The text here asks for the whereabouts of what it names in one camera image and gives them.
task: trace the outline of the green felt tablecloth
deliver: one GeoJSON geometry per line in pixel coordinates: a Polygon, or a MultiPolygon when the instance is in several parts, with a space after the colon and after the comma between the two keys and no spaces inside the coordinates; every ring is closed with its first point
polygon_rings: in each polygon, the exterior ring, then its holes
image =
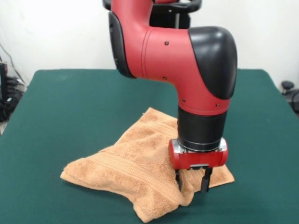
{"type": "MultiPolygon", "coordinates": [[[[142,223],[126,198],[59,176],[114,144],[148,107],[176,116],[175,89],[115,70],[38,71],[0,137],[0,223],[142,223]]],[[[235,182],[152,223],[298,223],[299,120],[266,72],[238,70],[224,137],[235,182]]]]}

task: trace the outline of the brown towel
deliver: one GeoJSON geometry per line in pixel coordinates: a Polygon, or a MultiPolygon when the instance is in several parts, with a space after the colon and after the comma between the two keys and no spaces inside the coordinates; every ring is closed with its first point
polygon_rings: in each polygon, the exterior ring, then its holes
{"type": "MultiPolygon", "coordinates": [[[[149,108],[110,147],[68,164],[61,178],[130,200],[137,216],[147,223],[191,203],[200,190],[202,170],[182,171],[182,192],[168,156],[168,142],[177,137],[177,120],[149,108]]],[[[234,182],[226,166],[215,168],[210,187],[234,182]]]]}

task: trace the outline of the red robot arm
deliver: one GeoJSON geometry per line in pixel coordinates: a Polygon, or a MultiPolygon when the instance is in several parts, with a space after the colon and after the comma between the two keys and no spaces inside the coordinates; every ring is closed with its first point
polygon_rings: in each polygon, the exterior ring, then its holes
{"type": "Polygon", "coordinates": [[[176,88],[178,139],[170,141],[170,160],[176,170],[211,173],[228,157],[222,136],[236,80],[234,39],[221,27],[151,27],[153,5],[154,0],[112,1],[109,27],[116,67],[126,77],[176,88]]]}

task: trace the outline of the cable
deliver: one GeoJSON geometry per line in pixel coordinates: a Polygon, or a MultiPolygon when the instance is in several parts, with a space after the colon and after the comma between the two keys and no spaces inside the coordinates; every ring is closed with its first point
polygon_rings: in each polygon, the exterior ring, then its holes
{"type": "MultiPolygon", "coordinates": [[[[6,62],[0,61],[0,64],[6,64],[7,66],[9,66],[9,67],[13,68],[13,70],[15,70],[13,66],[7,64],[6,62]]],[[[20,83],[22,83],[23,86],[25,86],[25,82],[22,79],[18,79],[18,81],[20,83]]]]}
{"type": "Polygon", "coordinates": [[[12,65],[13,69],[15,70],[15,72],[17,73],[18,77],[22,80],[23,83],[25,83],[24,80],[23,80],[23,78],[22,78],[21,75],[18,73],[17,69],[15,68],[15,66],[14,66],[14,62],[13,62],[13,59],[12,59],[11,55],[5,50],[5,48],[2,46],[1,43],[0,43],[0,47],[2,48],[2,50],[4,51],[4,53],[7,54],[7,56],[9,57],[9,59],[10,59],[10,63],[11,63],[11,65],[12,65]]]}

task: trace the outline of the white wall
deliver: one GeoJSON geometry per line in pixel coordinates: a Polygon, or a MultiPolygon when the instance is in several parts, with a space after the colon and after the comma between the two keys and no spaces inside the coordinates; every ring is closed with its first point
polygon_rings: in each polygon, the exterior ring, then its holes
{"type": "MultiPolygon", "coordinates": [[[[203,0],[192,26],[227,28],[240,68],[299,86],[298,12],[298,0],[203,0]]],[[[0,0],[0,42],[27,82],[38,69],[115,68],[101,0],[0,0]]]]}

